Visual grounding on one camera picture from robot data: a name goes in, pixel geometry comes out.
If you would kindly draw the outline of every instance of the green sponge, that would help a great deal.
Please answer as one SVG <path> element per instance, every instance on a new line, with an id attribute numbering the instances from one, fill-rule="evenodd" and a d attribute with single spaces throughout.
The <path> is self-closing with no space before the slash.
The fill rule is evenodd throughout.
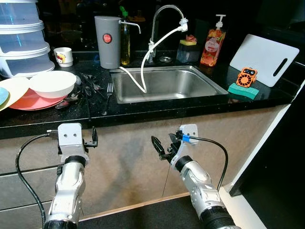
<path id="1" fill-rule="evenodd" d="M 243 95 L 250 99 L 254 99 L 259 92 L 259 90 L 252 88 L 252 87 L 241 87 L 236 83 L 230 85 L 228 92 L 233 94 Z"/>

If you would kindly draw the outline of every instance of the stainless steel sink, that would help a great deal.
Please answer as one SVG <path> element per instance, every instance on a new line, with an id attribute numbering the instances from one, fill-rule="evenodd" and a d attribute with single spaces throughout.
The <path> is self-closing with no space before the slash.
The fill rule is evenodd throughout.
<path id="1" fill-rule="evenodd" d="M 140 68 L 129 68 L 128 71 L 142 85 Z M 119 104 L 228 94 L 192 66 L 144 68 L 146 94 L 121 69 L 111 70 L 110 74 Z"/>

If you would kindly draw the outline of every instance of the orange fan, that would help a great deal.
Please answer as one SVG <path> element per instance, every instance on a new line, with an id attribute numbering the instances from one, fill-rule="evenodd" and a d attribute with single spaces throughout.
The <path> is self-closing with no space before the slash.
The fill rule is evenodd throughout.
<path id="1" fill-rule="evenodd" d="M 238 74 L 236 84 L 242 87 L 250 87 L 251 83 L 256 81 L 257 70 L 252 68 L 243 68 Z"/>

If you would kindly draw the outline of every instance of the blue plate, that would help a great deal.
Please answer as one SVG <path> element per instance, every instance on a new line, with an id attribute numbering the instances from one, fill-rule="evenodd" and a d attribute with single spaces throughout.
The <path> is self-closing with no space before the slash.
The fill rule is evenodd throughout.
<path id="1" fill-rule="evenodd" d="M 5 88 L 0 87 L 0 105 L 8 99 L 9 94 L 10 93 Z"/>

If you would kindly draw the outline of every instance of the mug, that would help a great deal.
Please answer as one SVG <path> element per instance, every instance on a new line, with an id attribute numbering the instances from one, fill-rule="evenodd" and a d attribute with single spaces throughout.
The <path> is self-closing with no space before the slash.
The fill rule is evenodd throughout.
<path id="1" fill-rule="evenodd" d="M 56 62 L 60 67 L 70 67 L 73 65 L 72 49 L 61 47 L 54 49 Z"/>

